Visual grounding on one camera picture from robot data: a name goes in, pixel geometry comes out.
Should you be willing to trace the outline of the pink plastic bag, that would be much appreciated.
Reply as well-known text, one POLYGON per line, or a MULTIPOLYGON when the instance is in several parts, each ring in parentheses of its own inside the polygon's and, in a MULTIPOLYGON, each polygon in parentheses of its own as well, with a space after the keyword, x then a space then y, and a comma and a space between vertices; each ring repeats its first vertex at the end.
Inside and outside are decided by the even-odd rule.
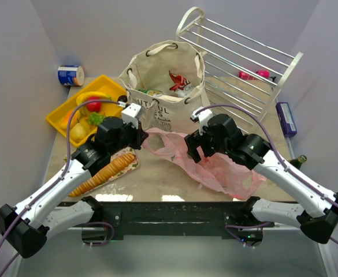
POLYGON ((142 144, 144 149, 179 166, 188 176, 211 190, 236 199, 247 199, 266 181, 265 177, 236 164, 223 154, 216 153, 206 158, 199 149, 201 161, 195 163, 187 154, 185 133, 171 133, 158 128, 146 132, 148 138, 142 144))

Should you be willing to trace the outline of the green toy grapes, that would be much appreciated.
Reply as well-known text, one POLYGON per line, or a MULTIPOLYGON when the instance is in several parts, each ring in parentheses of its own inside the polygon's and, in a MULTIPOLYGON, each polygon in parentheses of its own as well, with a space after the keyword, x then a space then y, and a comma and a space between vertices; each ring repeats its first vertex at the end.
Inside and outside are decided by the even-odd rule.
POLYGON ((91 112, 88 116, 88 123, 90 125, 98 126, 101 124, 106 117, 103 114, 99 114, 97 112, 91 112))

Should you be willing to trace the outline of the red toy apple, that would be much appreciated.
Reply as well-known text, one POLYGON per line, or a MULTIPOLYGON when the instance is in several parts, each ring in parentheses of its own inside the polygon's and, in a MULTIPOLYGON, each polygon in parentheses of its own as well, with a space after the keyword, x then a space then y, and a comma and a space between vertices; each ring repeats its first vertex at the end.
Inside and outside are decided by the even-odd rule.
MULTIPOLYGON (((92 96, 88 99, 88 101, 91 101, 91 100, 99 100, 100 97, 97 97, 97 96, 92 96)), ((99 113, 101 111, 101 108, 102 108, 102 103, 101 102, 93 102, 93 103, 88 103, 86 105, 86 108, 89 112, 96 112, 96 113, 99 113)))

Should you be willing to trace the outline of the yellow toy lemon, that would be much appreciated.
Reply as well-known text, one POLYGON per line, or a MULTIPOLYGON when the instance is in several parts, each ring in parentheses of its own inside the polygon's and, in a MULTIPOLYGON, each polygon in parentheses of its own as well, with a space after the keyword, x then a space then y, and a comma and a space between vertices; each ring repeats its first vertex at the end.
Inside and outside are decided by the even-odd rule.
POLYGON ((87 134, 88 134, 87 129, 81 123, 77 123, 70 130, 70 138, 77 143, 81 141, 83 138, 85 138, 87 134))

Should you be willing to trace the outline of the yellow plastic tray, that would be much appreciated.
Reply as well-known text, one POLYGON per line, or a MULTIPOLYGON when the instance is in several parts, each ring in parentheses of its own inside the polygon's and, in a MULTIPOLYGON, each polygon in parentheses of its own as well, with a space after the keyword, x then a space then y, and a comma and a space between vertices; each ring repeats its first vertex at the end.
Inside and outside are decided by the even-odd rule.
MULTIPOLYGON (((68 100, 57 107, 54 111, 47 115, 46 120, 49 124, 51 124, 59 133, 61 133, 64 137, 66 137, 66 130, 62 130, 59 127, 60 120, 65 116, 65 114, 74 110, 77 107, 76 98, 85 92, 98 91, 103 92, 111 97, 111 100, 116 101, 120 95, 126 95, 125 89, 117 84, 114 80, 108 78, 105 75, 101 75, 94 80, 90 80, 84 83, 84 85, 79 88, 78 92, 71 92, 68 100)), ((78 123, 81 123, 86 129, 88 134, 81 141, 74 142, 71 138, 69 139, 70 143, 79 147, 86 142, 90 135, 96 133, 97 126, 90 125, 88 123, 88 116, 83 116, 80 113, 80 119, 78 123)))

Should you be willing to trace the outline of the green chips bag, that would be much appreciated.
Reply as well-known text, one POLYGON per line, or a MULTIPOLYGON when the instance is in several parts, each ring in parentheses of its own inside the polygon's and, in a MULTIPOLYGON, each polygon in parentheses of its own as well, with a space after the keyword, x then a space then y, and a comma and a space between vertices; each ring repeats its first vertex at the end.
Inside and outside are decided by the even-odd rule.
POLYGON ((139 89, 139 92, 144 93, 148 96, 152 96, 154 98, 161 98, 165 96, 162 91, 156 89, 139 89))

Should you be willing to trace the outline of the yellow toy banana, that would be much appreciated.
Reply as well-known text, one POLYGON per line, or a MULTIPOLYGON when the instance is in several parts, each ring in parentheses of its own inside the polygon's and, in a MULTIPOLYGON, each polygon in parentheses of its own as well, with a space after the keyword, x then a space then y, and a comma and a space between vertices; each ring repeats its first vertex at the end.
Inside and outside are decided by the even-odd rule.
MULTIPOLYGON (((103 92, 91 91, 91 92, 85 92, 85 93, 80 94, 76 98, 76 104, 79 106, 82 103, 88 101, 88 99, 92 96, 100 97, 100 99, 103 99, 103 100, 111 100, 111 97, 103 92)), ((86 105, 81 107, 79 110, 83 116, 89 116, 89 114, 91 113, 87 110, 86 105)))

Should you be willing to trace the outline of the orange toy mango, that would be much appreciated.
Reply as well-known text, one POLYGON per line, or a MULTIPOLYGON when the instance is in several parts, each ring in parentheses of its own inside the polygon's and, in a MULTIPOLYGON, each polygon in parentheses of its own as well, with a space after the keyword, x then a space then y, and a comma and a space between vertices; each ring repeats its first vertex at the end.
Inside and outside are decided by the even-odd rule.
MULTIPOLYGON (((67 125, 68 125, 68 122, 69 122, 69 120, 71 118, 72 113, 73 113, 72 110, 68 111, 65 114, 65 116, 60 120, 59 127, 62 130, 66 130, 67 129, 67 125)), ((71 123, 70 123, 70 128, 71 129, 78 123, 79 119, 80 119, 80 111, 77 110, 76 113, 74 114, 74 116, 71 119, 71 123)))

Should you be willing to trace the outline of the red white snack packet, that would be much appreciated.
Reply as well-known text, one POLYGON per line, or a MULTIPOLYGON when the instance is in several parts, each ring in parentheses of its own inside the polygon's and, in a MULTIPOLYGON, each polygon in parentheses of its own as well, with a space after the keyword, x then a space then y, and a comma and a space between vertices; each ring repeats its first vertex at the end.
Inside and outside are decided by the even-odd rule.
POLYGON ((187 78, 174 74, 171 71, 169 71, 169 76, 173 81, 173 86, 169 88, 171 96, 186 98, 194 90, 195 87, 187 78))

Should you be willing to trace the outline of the beige canvas tote bag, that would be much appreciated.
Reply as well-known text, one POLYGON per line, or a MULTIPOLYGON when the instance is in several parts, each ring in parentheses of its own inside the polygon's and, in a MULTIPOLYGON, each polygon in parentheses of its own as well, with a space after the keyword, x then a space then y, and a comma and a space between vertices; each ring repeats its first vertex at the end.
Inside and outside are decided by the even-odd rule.
POLYGON ((197 123, 190 119, 192 112, 210 104, 204 72, 203 58, 197 49, 189 43, 168 40, 133 56, 118 79, 127 90, 128 101, 144 108, 141 118, 144 129, 189 134, 198 128, 197 123), (193 84, 195 88, 188 97, 170 95, 173 81, 169 71, 193 84), (160 90, 165 96, 154 98, 139 92, 139 89, 160 90))

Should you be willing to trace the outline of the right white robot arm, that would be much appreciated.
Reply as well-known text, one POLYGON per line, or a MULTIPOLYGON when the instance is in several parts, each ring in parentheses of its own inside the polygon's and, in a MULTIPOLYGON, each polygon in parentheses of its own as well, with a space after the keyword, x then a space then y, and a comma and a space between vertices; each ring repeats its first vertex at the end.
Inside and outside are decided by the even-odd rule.
POLYGON ((338 224, 338 192, 323 188, 276 152, 271 143, 257 134, 243 134, 226 114, 210 110, 192 113, 199 129, 185 137, 188 154, 195 163, 205 157, 223 154, 238 165, 266 177, 287 192, 295 204, 251 197, 242 213, 247 221, 273 222, 299 228, 313 241, 326 244, 338 224))

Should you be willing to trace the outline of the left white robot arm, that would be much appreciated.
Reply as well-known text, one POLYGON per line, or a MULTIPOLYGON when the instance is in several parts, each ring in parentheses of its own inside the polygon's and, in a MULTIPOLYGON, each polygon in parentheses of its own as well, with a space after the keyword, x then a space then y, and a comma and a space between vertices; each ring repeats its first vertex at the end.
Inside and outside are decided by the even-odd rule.
POLYGON ((140 149, 148 134, 137 117, 107 117, 97 133, 71 154, 70 161, 34 194, 15 207, 0 208, 0 234, 23 258, 37 253, 51 237, 47 216, 74 189, 111 164, 114 154, 140 149))

